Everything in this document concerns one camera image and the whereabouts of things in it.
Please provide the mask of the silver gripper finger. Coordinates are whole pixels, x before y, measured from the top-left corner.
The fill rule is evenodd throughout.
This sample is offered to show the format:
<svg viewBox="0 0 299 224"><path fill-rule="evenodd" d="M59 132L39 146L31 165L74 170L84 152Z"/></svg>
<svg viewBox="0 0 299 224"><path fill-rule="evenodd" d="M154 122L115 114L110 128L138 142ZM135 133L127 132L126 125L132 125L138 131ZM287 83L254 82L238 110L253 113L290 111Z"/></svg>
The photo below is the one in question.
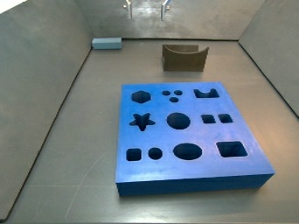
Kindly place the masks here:
<svg viewBox="0 0 299 224"><path fill-rule="evenodd" d="M165 21L165 14L166 12L169 11L170 9L170 2L171 0L165 0L163 3L162 3L162 13L161 13L161 16L162 16L162 21Z"/></svg>
<svg viewBox="0 0 299 224"><path fill-rule="evenodd" d="M127 10L128 19L132 19L132 1L131 0L126 0L124 8Z"/></svg>

